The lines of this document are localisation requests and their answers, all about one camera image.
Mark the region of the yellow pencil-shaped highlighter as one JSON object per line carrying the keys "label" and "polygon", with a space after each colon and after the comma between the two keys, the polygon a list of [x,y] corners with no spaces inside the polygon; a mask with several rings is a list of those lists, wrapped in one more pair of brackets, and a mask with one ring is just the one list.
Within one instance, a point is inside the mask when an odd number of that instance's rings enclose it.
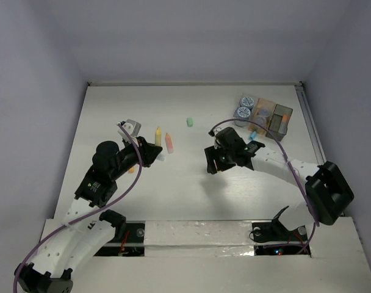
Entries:
{"label": "yellow pencil-shaped highlighter", "polygon": [[154,141],[155,146],[160,147],[162,145],[162,132],[161,132],[160,126],[157,127],[154,138],[155,138],[155,141]]}

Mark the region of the blue lid jar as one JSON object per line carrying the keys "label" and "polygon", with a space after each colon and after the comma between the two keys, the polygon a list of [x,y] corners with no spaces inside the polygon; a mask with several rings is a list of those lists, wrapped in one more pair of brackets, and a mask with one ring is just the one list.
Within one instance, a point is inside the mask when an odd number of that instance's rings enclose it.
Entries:
{"label": "blue lid jar", "polygon": [[249,110],[252,110],[255,105],[255,99],[250,95],[243,95],[239,101],[240,107],[246,107]]}
{"label": "blue lid jar", "polygon": [[233,123],[238,127],[246,127],[249,125],[249,120],[251,117],[251,110],[246,107],[238,106],[235,110],[233,117],[236,118],[236,121]]}

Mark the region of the clear jar blue clips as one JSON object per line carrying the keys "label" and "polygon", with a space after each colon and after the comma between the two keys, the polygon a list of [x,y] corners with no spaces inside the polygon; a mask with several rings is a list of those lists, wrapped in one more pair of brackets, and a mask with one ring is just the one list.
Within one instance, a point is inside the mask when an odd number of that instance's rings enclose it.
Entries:
{"label": "clear jar blue clips", "polygon": [[271,110],[268,107],[260,107],[258,110],[258,116],[269,119],[271,116]]}

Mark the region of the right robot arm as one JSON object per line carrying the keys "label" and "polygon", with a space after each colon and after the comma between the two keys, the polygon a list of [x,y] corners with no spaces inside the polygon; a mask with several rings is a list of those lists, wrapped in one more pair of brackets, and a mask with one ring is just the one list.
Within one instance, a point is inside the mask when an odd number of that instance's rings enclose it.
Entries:
{"label": "right robot arm", "polygon": [[311,223],[333,225],[354,199],[339,167],[330,161],[311,164],[255,140],[245,143],[232,127],[209,134],[214,138],[214,145],[204,150],[209,174],[245,167],[299,188],[303,202],[282,208],[273,218],[271,232],[277,239],[285,239],[294,229]]}

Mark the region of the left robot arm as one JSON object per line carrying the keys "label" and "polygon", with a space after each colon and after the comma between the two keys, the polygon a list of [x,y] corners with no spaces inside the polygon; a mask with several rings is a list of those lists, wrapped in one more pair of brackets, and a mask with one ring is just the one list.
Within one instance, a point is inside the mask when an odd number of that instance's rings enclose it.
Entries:
{"label": "left robot arm", "polygon": [[138,165],[150,167],[161,146],[143,137],[126,137],[120,149],[113,141],[96,147],[92,165],[75,192],[62,225],[44,237],[18,265],[13,291],[71,292],[73,274],[108,241],[126,232],[125,216],[110,209],[117,179]]}

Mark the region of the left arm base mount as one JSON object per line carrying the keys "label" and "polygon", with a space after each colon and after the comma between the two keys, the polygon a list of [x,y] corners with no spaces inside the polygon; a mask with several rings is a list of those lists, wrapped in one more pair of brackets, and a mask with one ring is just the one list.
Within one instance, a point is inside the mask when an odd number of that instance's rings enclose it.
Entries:
{"label": "left arm base mount", "polygon": [[128,222],[122,237],[115,237],[100,248],[95,256],[140,257],[145,255],[145,222]]}

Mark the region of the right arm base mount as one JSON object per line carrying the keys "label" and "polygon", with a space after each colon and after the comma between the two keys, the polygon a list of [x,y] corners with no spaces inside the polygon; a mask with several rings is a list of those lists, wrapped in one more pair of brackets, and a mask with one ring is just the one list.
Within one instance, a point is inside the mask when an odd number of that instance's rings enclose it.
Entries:
{"label": "right arm base mount", "polygon": [[254,222],[248,237],[256,256],[311,255],[305,226],[289,231],[278,222]]}

